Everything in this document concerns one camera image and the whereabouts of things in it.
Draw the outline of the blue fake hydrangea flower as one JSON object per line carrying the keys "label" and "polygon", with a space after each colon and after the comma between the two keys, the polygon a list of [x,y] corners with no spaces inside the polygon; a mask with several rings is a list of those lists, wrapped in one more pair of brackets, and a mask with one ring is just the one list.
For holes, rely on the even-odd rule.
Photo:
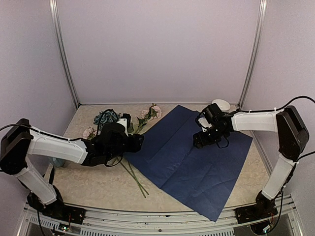
{"label": "blue fake hydrangea flower", "polygon": [[96,133],[99,134],[105,124],[117,122],[120,117],[121,114],[116,113],[113,109],[100,111],[94,118],[94,124],[97,125]]}

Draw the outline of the blue wrapping paper sheet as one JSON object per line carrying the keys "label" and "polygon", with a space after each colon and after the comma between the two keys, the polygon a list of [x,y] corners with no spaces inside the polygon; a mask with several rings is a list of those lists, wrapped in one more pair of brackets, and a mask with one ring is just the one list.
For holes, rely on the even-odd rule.
{"label": "blue wrapping paper sheet", "polygon": [[217,221],[241,173],[252,138],[234,132],[228,147],[193,146],[196,111],[176,106],[144,134],[142,148],[126,159],[159,189]]}

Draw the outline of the pink fake peony stem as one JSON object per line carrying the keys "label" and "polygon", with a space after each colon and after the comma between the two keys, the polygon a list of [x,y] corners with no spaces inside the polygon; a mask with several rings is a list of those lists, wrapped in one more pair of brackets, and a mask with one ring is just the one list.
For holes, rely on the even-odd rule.
{"label": "pink fake peony stem", "polygon": [[137,117],[138,126],[134,133],[139,134],[140,131],[153,119],[159,119],[162,116],[161,108],[152,103],[151,106],[147,110],[142,110],[140,117]]}

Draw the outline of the small pink rose stem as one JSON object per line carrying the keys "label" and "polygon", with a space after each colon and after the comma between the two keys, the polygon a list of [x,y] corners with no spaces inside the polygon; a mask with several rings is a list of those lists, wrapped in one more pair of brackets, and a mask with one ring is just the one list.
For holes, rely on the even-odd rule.
{"label": "small pink rose stem", "polygon": [[97,135],[97,130],[94,129],[93,127],[89,127],[83,132],[82,138],[86,140],[91,140],[96,135]]}

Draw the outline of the pink fake rose stem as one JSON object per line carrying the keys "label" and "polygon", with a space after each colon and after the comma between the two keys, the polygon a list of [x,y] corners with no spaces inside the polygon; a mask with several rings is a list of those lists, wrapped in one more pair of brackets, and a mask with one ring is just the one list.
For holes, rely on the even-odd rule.
{"label": "pink fake rose stem", "polygon": [[141,196],[147,199],[150,195],[150,187],[141,173],[125,158],[122,159],[120,166],[126,171],[136,184],[136,189],[140,191]]}

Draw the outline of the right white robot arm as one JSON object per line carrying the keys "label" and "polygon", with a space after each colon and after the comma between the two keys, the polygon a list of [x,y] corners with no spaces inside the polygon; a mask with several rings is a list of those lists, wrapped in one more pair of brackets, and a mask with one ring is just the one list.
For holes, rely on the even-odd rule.
{"label": "right white robot arm", "polygon": [[[219,187],[206,184],[198,188],[199,199],[222,200],[223,195],[228,195],[226,207],[235,207],[254,200],[255,195],[267,180],[267,172],[275,168],[279,145],[277,135],[272,132],[246,131],[245,134],[253,137],[253,144],[233,190],[227,192],[222,188],[223,183],[220,183]],[[315,206],[314,151],[315,136],[312,134],[303,152],[305,158],[300,160],[295,175],[284,189],[286,194],[292,196],[302,216],[310,214]]]}

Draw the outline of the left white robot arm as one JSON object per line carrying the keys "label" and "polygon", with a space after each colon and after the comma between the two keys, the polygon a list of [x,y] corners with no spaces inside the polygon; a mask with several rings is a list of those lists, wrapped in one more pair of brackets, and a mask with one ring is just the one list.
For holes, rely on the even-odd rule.
{"label": "left white robot arm", "polygon": [[127,120],[103,126],[99,135],[91,140],[70,139],[31,126],[28,119],[7,126],[10,130],[0,143],[0,169],[15,176],[47,206],[59,219],[69,214],[66,204],[57,199],[57,191],[30,162],[29,156],[39,155],[71,161],[82,166],[108,165],[108,162],[124,153],[141,150],[144,136],[128,134]]}

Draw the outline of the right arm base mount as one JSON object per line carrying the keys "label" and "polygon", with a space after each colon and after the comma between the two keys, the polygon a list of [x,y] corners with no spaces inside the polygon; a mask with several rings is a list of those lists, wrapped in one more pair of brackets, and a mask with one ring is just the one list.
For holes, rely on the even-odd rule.
{"label": "right arm base mount", "polygon": [[268,199],[262,192],[263,191],[261,190],[258,193],[255,199],[255,204],[238,207],[234,210],[238,224],[260,220],[278,214],[278,210],[275,205],[275,199],[282,192],[282,189],[271,200]]}

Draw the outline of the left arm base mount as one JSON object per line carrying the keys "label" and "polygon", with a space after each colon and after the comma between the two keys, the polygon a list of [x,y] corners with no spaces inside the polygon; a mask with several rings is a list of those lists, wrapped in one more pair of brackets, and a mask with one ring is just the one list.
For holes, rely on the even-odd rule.
{"label": "left arm base mount", "polygon": [[59,190],[55,186],[53,187],[57,194],[56,201],[51,204],[45,205],[40,201],[39,197],[31,192],[27,196],[27,201],[29,205],[45,216],[66,221],[68,223],[82,225],[86,210],[81,207],[65,205]]}

